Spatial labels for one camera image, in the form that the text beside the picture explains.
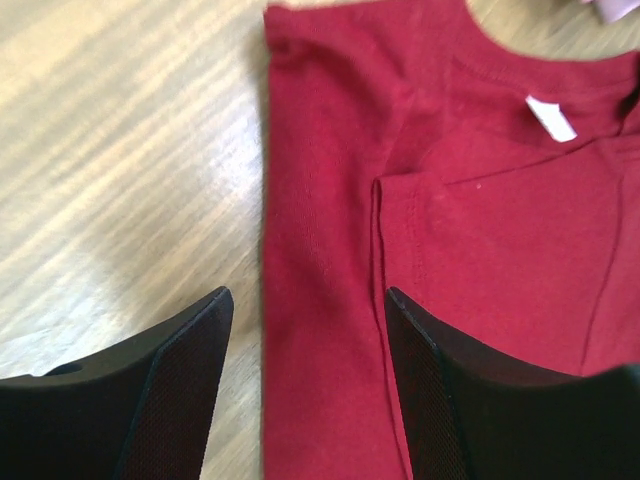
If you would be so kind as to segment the dark red t-shirt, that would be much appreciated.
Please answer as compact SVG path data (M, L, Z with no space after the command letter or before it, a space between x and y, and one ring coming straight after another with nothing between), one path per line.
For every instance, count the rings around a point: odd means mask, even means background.
M463 1L264 15L264 475L407 479L384 295L525 361L639 359L639 54L543 60Z

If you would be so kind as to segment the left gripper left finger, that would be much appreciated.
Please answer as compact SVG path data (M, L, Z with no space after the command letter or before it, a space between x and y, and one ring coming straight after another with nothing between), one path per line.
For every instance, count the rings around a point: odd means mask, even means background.
M2 478L199 478L232 318L220 287L97 353L3 379Z

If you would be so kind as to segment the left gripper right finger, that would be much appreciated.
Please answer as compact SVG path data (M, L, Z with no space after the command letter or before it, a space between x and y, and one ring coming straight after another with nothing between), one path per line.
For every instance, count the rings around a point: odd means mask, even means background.
M417 479L635 479L639 368L577 377L506 355L399 289L385 314Z

